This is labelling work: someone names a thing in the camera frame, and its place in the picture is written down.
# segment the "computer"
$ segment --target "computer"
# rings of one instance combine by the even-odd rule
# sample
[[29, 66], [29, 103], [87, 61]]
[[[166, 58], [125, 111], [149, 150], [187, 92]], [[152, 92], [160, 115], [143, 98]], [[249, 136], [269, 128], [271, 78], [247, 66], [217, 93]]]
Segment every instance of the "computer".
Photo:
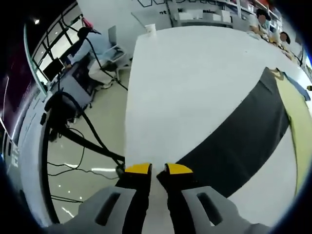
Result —
[[60, 72], [62, 72], [63, 68], [63, 63], [59, 60], [59, 58], [57, 58], [43, 70], [43, 73], [49, 81], [52, 81]]

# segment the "power cord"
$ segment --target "power cord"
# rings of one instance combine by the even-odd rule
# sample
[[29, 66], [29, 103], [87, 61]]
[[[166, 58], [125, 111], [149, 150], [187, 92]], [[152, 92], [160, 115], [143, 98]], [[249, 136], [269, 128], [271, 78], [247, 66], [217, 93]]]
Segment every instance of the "power cord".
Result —
[[51, 195], [51, 198], [56, 201], [65, 201], [65, 202], [70, 202], [70, 203], [83, 203], [83, 201], [78, 201], [78, 200], [74, 200], [74, 199], [66, 198], [62, 196]]
[[[68, 129], [74, 130], [74, 131], [78, 132], [83, 138], [85, 138], [84, 135], [83, 135], [83, 133], [82, 133], [81, 131], [79, 131], [78, 129], [75, 129], [75, 128], [68, 128]], [[89, 170], [89, 171], [86, 171], [86, 170], [84, 170], [84, 169], [79, 168], [80, 165], [81, 165], [81, 163], [82, 163], [82, 160], [83, 160], [84, 151], [85, 151], [85, 147], [83, 147], [80, 162], [79, 162], [78, 166], [76, 166], [76, 167], [70, 167], [70, 166], [68, 166], [68, 165], [66, 165], [66, 164], [54, 164], [54, 163], [48, 162], [48, 164], [50, 164], [50, 165], [52, 165], [52, 166], [55, 166], [55, 167], [63, 167], [63, 166], [65, 166], [65, 167], [70, 168], [70, 170], [66, 170], [66, 171], [63, 171], [63, 172], [60, 172], [60, 173], [57, 173], [57, 174], [54, 174], [54, 175], [52, 175], [52, 174], [48, 174], [48, 175], [49, 175], [49, 176], [59, 176], [59, 175], [61, 175], [61, 174], [63, 174], [63, 173], [71, 172], [71, 171], [75, 171], [75, 170], [76, 170], [76, 171], [82, 171], [82, 172], [85, 172], [85, 173], [93, 173], [93, 174], [95, 174], [95, 175], [102, 176], [102, 177], [104, 177], [104, 178], [106, 178], [106, 179], [109, 179], [109, 180], [113, 180], [113, 179], [117, 179], [117, 178], [118, 178], [118, 176], [117, 176], [117, 177], [114, 177], [114, 178], [109, 178], [109, 177], [107, 177], [107, 176], [105, 176], [105, 175], [102, 175], [102, 174], [100, 174], [100, 173], [96, 173], [96, 172], [93, 172], [93, 171], [90, 171], [90, 170]]]
[[124, 162], [124, 157], [121, 157], [119, 155], [116, 155], [115, 153], [113, 152], [110, 152], [108, 150], [108, 148], [104, 145], [104, 143], [102, 142], [102, 140], [100, 139], [98, 133], [96, 132], [93, 124], [91, 123], [90, 119], [88, 118], [88, 116], [85, 114], [84, 110], [82, 109], [82, 107], [79, 105], [79, 103], [74, 99], [73, 96], [71, 96], [69, 93], [66, 93], [66, 92], [63, 92], [63, 91], [59, 91], [59, 92], [56, 92], [49, 100], [48, 102], [46, 103], [45, 107], [44, 107], [44, 110], [46, 112], [48, 112], [53, 104], [54, 104], [54, 101], [55, 99], [57, 99], [59, 96], [65, 96], [67, 97], [74, 105], [75, 107], [78, 109], [78, 111], [81, 113], [82, 117], [85, 119], [85, 121], [87, 122], [87, 124], [89, 125], [90, 127], [90, 130], [91, 132], [93, 133], [94, 137], [96, 138], [96, 140], [98, 141], [98, 143], [100, 144], [100, 146], [102, 147], [102, 149], [104, 149], [106, 152], [107, 152], [107, 155], [108, 157], [112, 158], [112, 160], [118, 165], [118, 167], [121, 169], [121, 170], [124, 170], [123, 166], [121, 165], [120, 162], [118, 162], [118, 160], [122, 160]]
[[[61, 20], [62, 20], [62, 23], [63, 23], [66, 27], [72, 29], [72, 30], [75, 31], [75, 32], [78, 32], [77, 29], [75, 29], [75, 28], [73, 28], [73, 27], [71, 27], [71, 26], [69, 26], [68, 24], [65, 23], [63, 13], [61, 13]], [[106, 70], [102, 67], [102, 65], [101, 65], [101, 63], [100, 63], [100, 61], [99, 61], [99, 59], [98, 59], [98, 56], [97, 56], [97, 54], [96, 54], [96, 51], [95, 51], [95, 49], [94, 49], [92, 43], [90, 42], [90, 40], [89, 40], [88, 38], [85, 38], [85, 39], [88, 41], [88, 43], [89, 43], [90, 46], [91, 46], [91, 49], [92, 49], [92, 51], [93, 51], [93, 54], [94, 54], [94, 56], [95, 56], [95, 59], [96, 59], [98, 65], [99, 65], [99, 67], [100, 67], [100, 70], [101, 70], [102, 72], [104, 72], [106, 75], [108, 75], [110, 78], [112, 78], [112, 80], [116, 81], [116, 83], [119, 84], [122, 88], [124, 88], [125, 90], [128, 91], [128, 88], [125, 87], [117, 78], [113, 77], [113, 76], [110, 75], [108, 72], [106, 72]]]

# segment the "desk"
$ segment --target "desk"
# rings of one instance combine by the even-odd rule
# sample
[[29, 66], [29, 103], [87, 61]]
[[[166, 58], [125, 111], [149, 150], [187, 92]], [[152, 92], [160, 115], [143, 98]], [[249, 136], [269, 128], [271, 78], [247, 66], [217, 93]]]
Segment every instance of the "desk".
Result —
[[[92, 80], [88, 77], [87, 65], [89, 61], [89, 58], [85, 58], [75, 63], [71, 69], [64, 71], [59, 78], [60, 89], [72, 95], [83, 109], [91, 103], [94, 95], [93, 88], [90, 87]], [[51, 83], [49, 90], [53, 94], [58, 91], [58, 80], [56, 78]], [[68, 98], [63, 97], [63, 100], [73, 109], [76, 109]]]
[[208, 20], [208, 19], [181, 19], [179, 21], [181, 26], [219, 26], [219, 27], [228, 27], [233, 28], [233, 23]]
[[[191, 26], [140, 36], [127, 99], [126, 166], [150, 162], [159, 172], [164, 163], [177, 162], [233, 112], [265, 67], [278, 67], [303, 87], [311, 83], [280, 49], [245, 32]], [[292, 203], [295, 185], [288, 129], [262, 168], [229, 199], [243, 218], [272, 226]]]

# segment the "paper cup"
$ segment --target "paper cup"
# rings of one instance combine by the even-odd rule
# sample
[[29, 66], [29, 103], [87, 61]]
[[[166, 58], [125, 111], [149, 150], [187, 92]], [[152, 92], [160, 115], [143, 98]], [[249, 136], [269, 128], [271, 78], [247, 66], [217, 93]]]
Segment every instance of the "paper cup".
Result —
[[156, 25], [155, 24], [146, 25], [145, 29], [146, 29], [148, 35], [156, 36]]

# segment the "tiled floor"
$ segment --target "tiled floor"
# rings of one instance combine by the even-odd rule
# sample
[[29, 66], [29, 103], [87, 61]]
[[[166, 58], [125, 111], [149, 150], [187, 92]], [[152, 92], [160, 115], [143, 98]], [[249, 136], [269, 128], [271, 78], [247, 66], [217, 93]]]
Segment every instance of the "tiled floor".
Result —
[[[128, 87], [129, 71], [121, 73], [122, 84]], [[97, 93], [93, 107], [85, 112], [97, 133], [112, 152], [124, 155], [124, 120], [126, 111], [127, 91], [114, 84], [107, 90]], [[78, 129], [84, 137], [97, 143], [89, 126], [81, 117], [72, 128]], [[83, 147], [71, 140], [61, 137], [56, 142], [49, 143], [48, 162], [53, 164], [68, 164], [77, 166], [81, 159]], [[79, 168], [94, 171], [108, 178], [116, 178], [116, 164], [108, 157], [85, 149], [82, 164]], [[54, 175], [69, 170], [68, 167], [48, 165], [48, 174]], [[84, 201], [98, 190], [115, 185], [117, 179], [106, 179], [93, 173], [83, 171], [70, 171], [58, 176], [49, 176], [51, 195]], [[78, 202], [65, 202], [53, 199], [53, 204], [61, 223], [68, 221], [78, 213]]]

